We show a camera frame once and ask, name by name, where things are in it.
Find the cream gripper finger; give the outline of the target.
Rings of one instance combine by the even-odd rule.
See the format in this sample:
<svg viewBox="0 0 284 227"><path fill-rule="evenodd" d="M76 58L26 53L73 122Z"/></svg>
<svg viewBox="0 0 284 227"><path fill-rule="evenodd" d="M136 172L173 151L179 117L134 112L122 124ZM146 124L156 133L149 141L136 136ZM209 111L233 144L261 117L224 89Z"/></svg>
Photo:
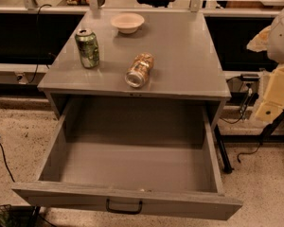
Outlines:
<svg viewBox="0 0 284 227"><path fill-rule="evenodd" d="M263 99L256 111L256 119L272 123L284 110L284 64L269 75Z"/></svg>
<svg viewBox="0 0 284 227"><path fill-rule="evenodd" d="M268 46L268 38L271 31L270 26L264 27L247 45L248 50L254 52L266 51Z"/></svg>

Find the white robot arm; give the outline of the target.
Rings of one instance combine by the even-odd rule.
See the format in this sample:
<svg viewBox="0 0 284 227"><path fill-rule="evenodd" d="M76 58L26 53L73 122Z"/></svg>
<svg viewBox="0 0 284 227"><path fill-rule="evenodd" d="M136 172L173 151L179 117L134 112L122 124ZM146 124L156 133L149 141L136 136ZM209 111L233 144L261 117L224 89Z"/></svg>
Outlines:
<svg viewBox="0 0 284 227"><path fill-rule="evenodd" d="M257 120L272 123L284 110L284 9L246 48L254 52L266 51L268 58L277 63L255 112Z"/></svg>

